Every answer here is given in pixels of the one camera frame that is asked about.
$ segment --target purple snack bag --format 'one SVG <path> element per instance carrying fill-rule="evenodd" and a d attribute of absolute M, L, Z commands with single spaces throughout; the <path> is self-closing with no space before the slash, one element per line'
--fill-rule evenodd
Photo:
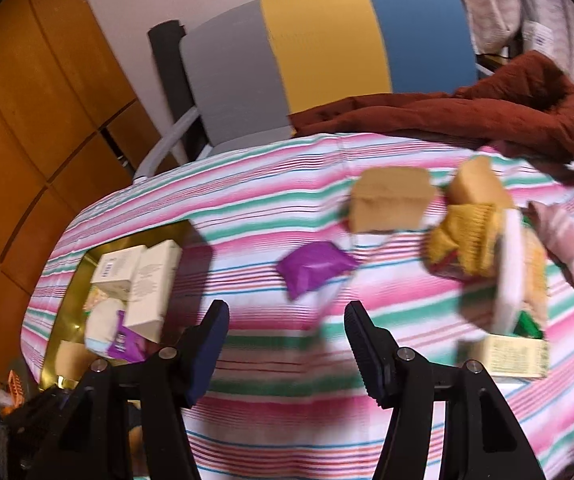
<path fill-rule="evenodd" d="M 145 339 L 136 334 L 129 328 L 125 328 L 122 320 L 125 317 L 125 311 L 118 311 L 118 330 L 113 343 L 107 350 L 107 355 L 113 359 L 123 359 L 129 363 L 139 363 L 145 360 Z"/>
<path fill-rule="evenodd" d="M 303 245 L 276 264 L 291 301 L 356 267 L 358 262 L 350 254 L 327 241 Z"/>

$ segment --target gold box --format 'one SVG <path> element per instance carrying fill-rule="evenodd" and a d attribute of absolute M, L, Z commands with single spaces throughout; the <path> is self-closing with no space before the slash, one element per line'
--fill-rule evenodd
<path fill-rule="evenodd" d="M 86 315 L 83 311 L 83 305 L 89 294 L 91 277 L 94 274 L 100 257 L 112 251 L 137 245 L 152 247 L 165 240 L 173 240 L 182 247 L 182 241 L 192 229 L 193 227 L 188 220 L 180 220 L 173 224 L 152 227 L 145 231 L 118 238 L 117 240 L 91 248 L 84 254 L 69 282 L 65 297 L 62 299 L 62 303 L 58 309 L 58 315 L 51 330 L 51 336 L 47 343 L 45 359 L 40 374 L 40 382 L 38 384 L 41 390 L 58 384 L 58 376 L 55 373 L 55 360 L 61 341 L 84 343 Z M 68 384 L 67 381 L 64 381 L 62 386 L 72 387 L 72 384 Z"/>

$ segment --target chair backrest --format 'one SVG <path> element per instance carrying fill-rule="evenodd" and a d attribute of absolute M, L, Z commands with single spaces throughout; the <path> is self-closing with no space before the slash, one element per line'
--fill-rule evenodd
<path fill-rule="evenodd" d="M 476 81 L 462 0 L 256 0 L 180 42 L 212 144 L 352 95 Z"/>

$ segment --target screw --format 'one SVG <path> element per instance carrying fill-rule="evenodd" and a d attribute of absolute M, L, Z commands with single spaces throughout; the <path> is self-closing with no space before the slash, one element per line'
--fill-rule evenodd
<path fill-rule="evenodd" d="M 102 372 L 107 368 L 107 361 L 104 359 L 96 359 L 90 366 L 91 370 L 94 372 Z"/>
<path fill-rule="evenodd" d="M 479 374 L 481 371 L 483 371 L 483 365 L 481 365 L 475 359 L 470 359 L 467 361 L 467 370 L 475 374 Z"/>
<path fill-rule="evenodd" d="M 403 346 L 402 348 L 398 349 L 398 357 L 400 357 L 403 361 L 412 361 L 414 357 L 416 357 L 416 352 L 406 346 Z"/>
<path fill-rule="evenodd" d="M 178 355 L 178 351 L 173 346 L 167 346 L 158 352 L 158 355 L 161 359 L 173 359 Z"/>

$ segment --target striped tablecloth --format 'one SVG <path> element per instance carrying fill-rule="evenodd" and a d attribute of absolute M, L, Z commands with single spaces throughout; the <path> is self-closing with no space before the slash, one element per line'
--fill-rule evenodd
<path fill-rule="evenodd" d="M 429 275 L 424 232 L 350 235 L 344 215 L 353 182 L 374 166 L 421 166 L 448 183 L 471 149 L 375 134 L 322 134 L 230 152 L 167 172 L 87 208 L 54 248 L 22 327 L 34 376 L 68 282 L 84 252 L 144 228 L 192 220 L 172 304 L 195 323 L 227 301 L 230 330 L 207 395 L 184 419 L 203 478 L 370 478 L 390 412 L 366 396 L 342 325 L 349 300 L 431 361 L 455 364 L 462 342 L 484 335 L 491 282 L 462 286 Z M 508 159 L 494 170 L 518 205 L 561 202 L 574 216 L 574 173 Z M 443 199 L 425 223 L 445 214 Z M 360 267 L 291 303 L 275 263 L 314 240 L 332 240 Z M 551 478 L 574 462 L 574 289 L 551 262 L 550 373 L 501 384 Z M 437 478 L 444 407 L 436 404 L 426 478 Z"/>

